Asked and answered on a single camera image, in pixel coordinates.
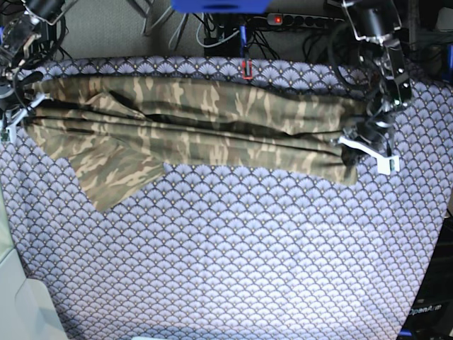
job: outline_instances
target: blue patterned fabric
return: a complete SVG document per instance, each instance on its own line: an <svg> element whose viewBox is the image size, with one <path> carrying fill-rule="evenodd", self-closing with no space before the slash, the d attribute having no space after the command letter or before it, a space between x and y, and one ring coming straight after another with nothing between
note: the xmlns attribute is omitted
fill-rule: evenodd
<svg viewBox="0 0 453 340"><path fill-rule="evenodd" d="M96 59L47 79L151 74L244 82L240 60ZM348 94L325 66L254 61L256 86ZM359 70L343 70L349 80ZM435 247L453 181L453 95L413 81L397 119L401 172L373 159L351 187L242 166L166 165L104 214L66 159L21 131L0 147L11 233L70 339L395 339Z"/></svg>

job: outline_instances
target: black equipment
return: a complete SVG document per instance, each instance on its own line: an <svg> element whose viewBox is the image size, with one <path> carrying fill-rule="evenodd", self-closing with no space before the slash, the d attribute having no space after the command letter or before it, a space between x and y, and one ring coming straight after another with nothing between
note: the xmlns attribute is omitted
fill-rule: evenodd
<svg viewBox="0 0 453 340"><path fill-rule="evenodd" d="M347 164L356 164L365 152L363 145L374 151L385 149L386 156L391 157L394 116L412 99L403 50L399 39L394 35L401 29L398 11L392 0L343 0L343 9L352 24L355 39L380 47L378 55L361 55L360 58L364 65L377 68L381 74L381 81L369 93L368 117L359 122L355 128L345 132L348 143L343 144L349 148L344 149L343 161ZM342 24L333 32L328 49L329 62L345 86L360 89L343 78L333 53L336 33L347 28L346 24ZM360 147L355 148L351 140L358 142ZM398 160L389 158L389 161L390 169L393 171Z"/></svg>
<svg viewBox="0 0 453 340"><path fill-rule="evenodd" d="M398 340L453 339L453 217L444 221L430 265Z"/></svg>
<svg viewBox="0 0 453 340"><path fill-rule="evenodd" d="M42 74L34 72L19 81L18 74L22 69L33 69L39 62L48 60L61 46L64 37L62 25L60 38L51 50L36 60L38 52L33 43L39 41L43 28L48 35L53 35L54 26L58 21L64 23L62 7L65 0L27 0L25 13L12 20L3 31L0 45L0 139L2 142L13 142L16 139L16 126L46 96L42 93L26 93L23 87L42 79ZM76 0L67 6L69 9Z"/></svg>

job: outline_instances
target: metal bracket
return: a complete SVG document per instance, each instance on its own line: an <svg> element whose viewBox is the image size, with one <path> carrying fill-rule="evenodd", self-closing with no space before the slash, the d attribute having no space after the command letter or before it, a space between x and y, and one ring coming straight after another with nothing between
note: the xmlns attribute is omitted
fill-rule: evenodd
<svg viewBox="0 0 453 340"><path fill-rule="evenodd" d="M400 171L400 161L399 156L390 156L385 157L378 153L375 149L372 149L368 145L358 142L356 140L350 140L346 137L340 137L338 139L338 144L346 145L351 149L357 149L363 151L364 153L370 155L371 157L377 160L377 172L383 175L390 175L392 171Z"/></svg>
<svg viewBox="0 0 453 340"><path fill-rule="evenodd" d="M45 99L50 96L44 93L38 93L35 99L29 104L30 108L37 108ZM6 112L6 126L4 122L0 122L0 135L2 142L15 143L17 140L17 125L19 125L25 117L28 117L29 108L21 108L15 115L12 111Z"/></svg>
<svg viewBox="0 0 453 340"><path fill-rule="evenodd" d="M25 62L30 58L30 46L35 40L39 38L41 38L41 34L38 33L34 33L28 38L27 42L23 46L23 59L19 63L20 66L24 65Z"/></svg>

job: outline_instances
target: blue device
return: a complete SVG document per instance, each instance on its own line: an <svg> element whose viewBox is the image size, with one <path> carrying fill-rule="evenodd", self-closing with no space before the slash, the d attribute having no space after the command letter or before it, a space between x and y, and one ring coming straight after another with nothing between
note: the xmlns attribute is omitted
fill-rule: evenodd
<svg viewBox="0 0 453 340"><path fill-rule="evenodd" d="M271 0L173 0L183 13L264 13Z"/></svg>
<svg viewBox="0 0 453 340"><path fill-rule="evenodd" d="M409 331L408 329L402 329L399 332L398 336L412 336L412 332Z"/></svg>

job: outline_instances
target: camouflage pants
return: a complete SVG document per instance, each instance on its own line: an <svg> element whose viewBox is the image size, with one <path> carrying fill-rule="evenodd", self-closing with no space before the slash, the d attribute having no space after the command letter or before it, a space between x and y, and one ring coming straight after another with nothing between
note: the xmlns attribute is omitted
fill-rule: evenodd
<svg viewBox="0 0 453 340"><path fill-rule="evenodd" d="M69 159L101 211L163 176L163 162L263 166L356 181L341 148L330 143L363 110L350 99L138 76L34 87L55 101L36 110L26 131L53 159Z"/></svg>

